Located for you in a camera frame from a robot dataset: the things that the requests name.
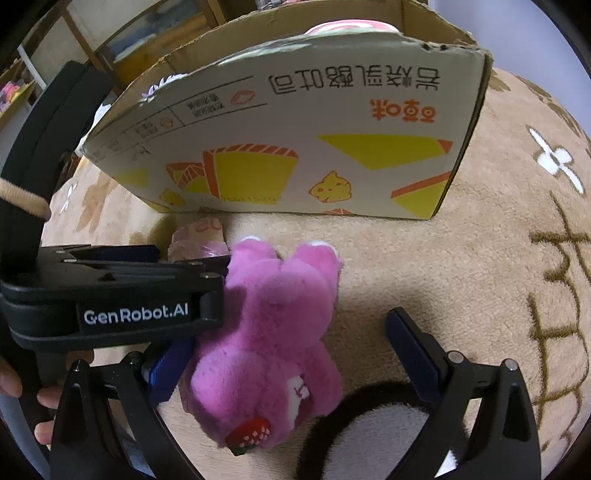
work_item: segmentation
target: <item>pink packaged item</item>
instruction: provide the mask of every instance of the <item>pink packaged item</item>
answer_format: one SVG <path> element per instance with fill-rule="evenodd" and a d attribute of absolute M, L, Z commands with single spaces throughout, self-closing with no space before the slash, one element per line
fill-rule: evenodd
<path fill-rule="evenodd" d="M 229 255 L 223 239 L 222 224 L 217 218 L 206 217 L 184 225 L 173 233 L 168 247 L 168 261 Z"/>

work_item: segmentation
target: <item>screw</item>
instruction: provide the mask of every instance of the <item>screw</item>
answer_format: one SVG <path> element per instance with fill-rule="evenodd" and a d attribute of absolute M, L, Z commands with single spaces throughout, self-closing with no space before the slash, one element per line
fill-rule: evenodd
<path fill-rule="evenodd" d="M 221 275 L 219 273 L 215 273 L 215 272 L 205 272 L 201 274 L 202 278 L 219 278 L 221 277 Z"/>
<path fill-rule="evenodd" d="M 507 360 L 505 360 L 505 366 L 511 370 L 512 372 L 514 372 L 515 370 L 517 370 L 519 368 L 519 365 L 517 364 L 517 362 L 515 360 L 513 360 L 512 358 L 508 358 Z"/>
<path fill-rule="evenodd" d="M 125 360 L 130 365 L 138 365 L 142 362 L 142 354 L 139 352 L 130 352 L 125 355 Z"/>
<path fill-rule="evenodd" d="M 452 350 L 451 352 L 449 352 L 447 354 L 447 357 L 449 358 L 449 361 L 453 364 L 461 364 L 464 361 L 464 356 L 456 350 Z"/>

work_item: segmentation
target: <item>cartoon bread illustration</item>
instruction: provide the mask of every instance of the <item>cartoon bread illustration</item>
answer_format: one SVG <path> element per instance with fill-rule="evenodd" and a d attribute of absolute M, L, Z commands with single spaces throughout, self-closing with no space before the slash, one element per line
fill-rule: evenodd
<path fill-rule="evenodd" d="M 320 137 L 368 170 L 398 167 L 450 152 L 453 142 L 412 135 L 324 135 Z"/>
<path fill-rule="evenodd" d="M 429 219 L 433 216 L 451 174 L 452 172 L 448 171 L 436 177 L 406 185 L 394 190 L 390 199 L 418 218 Z"/>
<path fill-rule="evenodd" d="M 189 193 L 209 193 L 202 163 L 169 163 L 166 172 L 181 190 Z"/>
<path fill-rule="evenodd" d="M 169 188 L 166 188 L 160 194 L 160 200 L 162 200 L 163 202 L 168 203 L 169 205 L 172 205 L 172 206 L 181 206 L 181 205 L 187 204 L 184 201 L 183 197 L 181 197 L 178 193 L 173 192 Z"/>
<path fill-rule="evenodd" d="M 124 171 L 117 174 L 113 179 L 124 186 L 146 188 L 150 183 L 148 176 L 148 169 L 135 168 L 133 170 Z"/>
<path fill-rule="evenodd" d="M 242 144 L 203 152 L 209 190 L 226 202 L 275 205 L 297 161 L 295 151 L 274 145 Z"/>
<path fill-rule="evenodd" d="M 347 179 L 339 177 L 334 170 L 327 173 L 308 193 L 322 203 L 343 202 L 353 196 L 351 183 Z"/>

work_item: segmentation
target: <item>yellow printed graphic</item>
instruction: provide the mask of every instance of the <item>yellow printed graphic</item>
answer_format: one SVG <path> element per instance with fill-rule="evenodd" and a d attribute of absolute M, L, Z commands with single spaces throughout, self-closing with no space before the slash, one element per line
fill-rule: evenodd
<path fill-rule="evenodd" d="M 209 193 L 202 163 L 170 163 L 166 165 L 166 172 L 178 188 L 185 192 Z"/>
<path fill-rule="evenodd" d="M 226 151 L 217 153 L 214 163 L 222 200 L 274 205 L 281 198 L 297 158 Z"/>
<path fill-rule="evenodd" d="M 185 192 L 209 193 L 209 188 L 207 188 L 207 180 L 205 179 L 205 177 L 194 178 L 185 187 Z"/>
<path fill-rule="evenodd" d="M 161 205 L 157 202 L 152 202 L 151 200 L 145 199 L 143 197 L 138 197 L 142 202 L 144 202 L 147 206 L 156 210 L 159 213 L 174 213 L 172 208 L 167 207 L 166 205 Z"/>
<path fill-rule="evenodd" d="M 353 196 L 351 183 L 347 179 L 339 177 L 335 170 L 329 172 L 308 193 L 322 203 L 343 202 Z"/>
<path fill-rule="evenodd" d="M 453 143 L 433 137 L 410 135 L 343 134 L 319 137 L 368 170 L 379 170 L 439 157 L 449 153 Z"/>
<path fill-rule="evenodd" d="M 406 208 L 409 212 L 415 214 L 417 217 L 426 220 L 433 216 L 435 207 L 439 203 L 439 199 L 443 194 L 446 184 L 447 180 L 444 180 L 422 189 L 403 193 L 402 195 L 392 198 L 392 200 L 401 207 Z"/>
<path fill-rule="evenodd" d="M 135 168 L 126 172 L 120 173 L 114 177 L 114 180 L 121 185 L 130 187 L 146 188 L 150 183 L 147 168 Z"/>
<path fill-rule="evenodd" d="M 162 200 L 163 202 L 166 202 L 172 206 L 186 205 L 186 202 L 184 201 L 183 197 L 181 197 L 178 193 L 173 192 L 169 188 L 166 188 L 160 194 L 160 200 Z"/>

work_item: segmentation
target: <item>blue gripper pad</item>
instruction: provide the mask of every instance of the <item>blue gripper pad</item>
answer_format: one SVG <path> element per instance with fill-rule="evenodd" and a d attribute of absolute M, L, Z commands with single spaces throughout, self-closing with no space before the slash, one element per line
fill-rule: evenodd
<path fill-rule="evenodd" d="M 181 338 L 146 350 L 142 376 L 148 384 L 150 404 L 170 400 L 185 367 L 195 351 L 195 337 Z"/>
<path fill-rule="evenodd" d="M 442 397 L 439 371 L 396 310 L 391 310 L 386 317 L 386 335 L 418 397 L 424 402 L 439 403 Z"/>

